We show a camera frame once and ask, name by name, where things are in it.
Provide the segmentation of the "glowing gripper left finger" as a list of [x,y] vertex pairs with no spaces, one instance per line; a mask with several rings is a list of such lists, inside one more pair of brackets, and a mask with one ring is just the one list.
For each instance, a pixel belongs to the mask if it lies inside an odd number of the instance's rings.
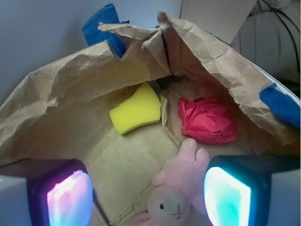
[[28,201],[34,226],[87,226],[93,184],[77,159],[30,160]]

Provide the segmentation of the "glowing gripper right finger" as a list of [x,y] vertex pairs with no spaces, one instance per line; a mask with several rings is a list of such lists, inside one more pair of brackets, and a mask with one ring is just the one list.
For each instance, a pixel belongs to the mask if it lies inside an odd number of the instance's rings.
[[211,159],[204,201],[212,225],[267,225],[272,160],[268,155],[217,155]]

